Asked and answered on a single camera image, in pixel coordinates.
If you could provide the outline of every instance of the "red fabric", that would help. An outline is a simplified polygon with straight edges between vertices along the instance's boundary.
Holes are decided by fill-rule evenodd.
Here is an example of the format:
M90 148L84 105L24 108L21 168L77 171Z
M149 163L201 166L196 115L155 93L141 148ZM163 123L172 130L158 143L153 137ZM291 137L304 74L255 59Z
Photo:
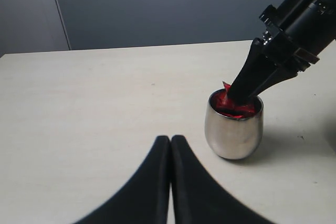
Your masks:
M230 118L249 118L256 114L253 102L245 105L236 105L233 100L227 97L227 91L231 85L223 82L225 90L213 96L214 109L221 115Z

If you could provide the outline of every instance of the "white table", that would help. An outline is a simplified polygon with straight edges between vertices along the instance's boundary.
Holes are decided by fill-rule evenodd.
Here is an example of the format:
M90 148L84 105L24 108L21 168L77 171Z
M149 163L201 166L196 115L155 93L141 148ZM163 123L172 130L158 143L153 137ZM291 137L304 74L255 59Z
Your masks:
M130 178L161 134L184 134L212 176L265 217L335 223L336 44L261 95L264 139L250 159L226 162L205 141L208 96L234 80L249 45L5 55L0 223L78 220Z

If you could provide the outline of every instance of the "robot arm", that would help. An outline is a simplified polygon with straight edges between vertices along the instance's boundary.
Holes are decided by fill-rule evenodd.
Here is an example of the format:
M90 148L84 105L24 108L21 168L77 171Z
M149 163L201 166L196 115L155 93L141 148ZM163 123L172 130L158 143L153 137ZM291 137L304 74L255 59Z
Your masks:
M336 0L285 0L278 8L268 6L259 18L266 31L253 40L228 92L237 104L305 71L336 38Z

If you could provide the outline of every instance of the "stainless steel cup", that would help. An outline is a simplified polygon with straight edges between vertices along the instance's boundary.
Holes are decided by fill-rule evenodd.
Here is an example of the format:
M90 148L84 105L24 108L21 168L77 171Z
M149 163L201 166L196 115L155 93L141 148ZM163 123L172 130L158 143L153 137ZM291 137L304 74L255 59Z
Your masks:
M211 149L225 159L243 159L251 155L258 147L263 136L263 101L254 100L257 113L244 119L235 119L221 115L214 110L213 96L208 101L205 116L205 137Z

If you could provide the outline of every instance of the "wall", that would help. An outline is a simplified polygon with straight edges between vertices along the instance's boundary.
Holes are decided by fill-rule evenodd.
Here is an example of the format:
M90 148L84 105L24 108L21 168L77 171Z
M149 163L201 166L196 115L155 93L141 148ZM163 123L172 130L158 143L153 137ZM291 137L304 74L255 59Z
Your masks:
M0 56L69 50L55 0L0 0Z
M59 0L73 49L253 39L282 0Z

